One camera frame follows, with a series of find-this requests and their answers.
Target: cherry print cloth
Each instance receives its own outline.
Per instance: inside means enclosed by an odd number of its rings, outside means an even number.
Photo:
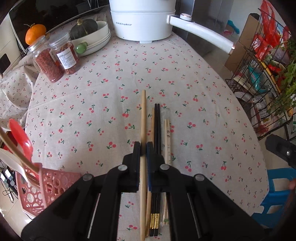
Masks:
[[[38,74],[33,66],[32,56],[27,55],[0,80],[0,126],[4,130],[10,130],[10,118],[25,127],[27,110]]]
[[[225,82],[184,40],[172,33],[140,44],[112,32],[81,63],[56,83],[37,79],[26,120],[34,162],[94,176],[121,164],[140,140],[144,89],[148,139],[152,108],[160,103],[171,122],[172,165],[186,175],[204,174],[253,214],[268,193],[256,134]],[[139,193],[124,193],[118,240],[139,237]],[[156,239],[170,240],[167,226]]]

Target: pumpkin stem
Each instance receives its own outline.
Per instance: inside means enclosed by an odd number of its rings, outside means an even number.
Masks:
[[[31,28],[31,27],[33,27],[35,24],[33,23],[32,25],[28,25],[28,24],[25,24],[25,23],[24,23],[24,25],[27,25],[27,26],[29,26],[29,27]]]
[[[81,18],[79,18],[78,20],[77,20],[77,25],[81,25],[83,23],[83,20],[81,19]]]

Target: orange fruit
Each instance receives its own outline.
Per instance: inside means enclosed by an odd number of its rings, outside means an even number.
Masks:
[[[31,45],[37,38],[46,34],[46,27],[42,24],[32,24],[31,26],[28,26],[30,28],[28,29],[25,38],[25,41],[28,45]]]

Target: pink utensil holder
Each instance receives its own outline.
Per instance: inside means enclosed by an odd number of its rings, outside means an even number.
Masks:
[[[35,164],[39,166],[40,191],[28,184],[21,174],[16,172],[17,191],[23,211],[34,217],[81,177],[81,174],[77,172],[52,170],[43,168],[41,163]],[[33,174],[29,168],[25,168],[25,171]]]

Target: white electric pot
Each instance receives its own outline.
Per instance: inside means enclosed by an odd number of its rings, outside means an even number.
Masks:
[[[233,42],[191,21],[191,16],[175,14],[176,0],[109,0],[115,33],[119,38],[140,43],[165,39],[172,26],[191,32],[231,54]]]

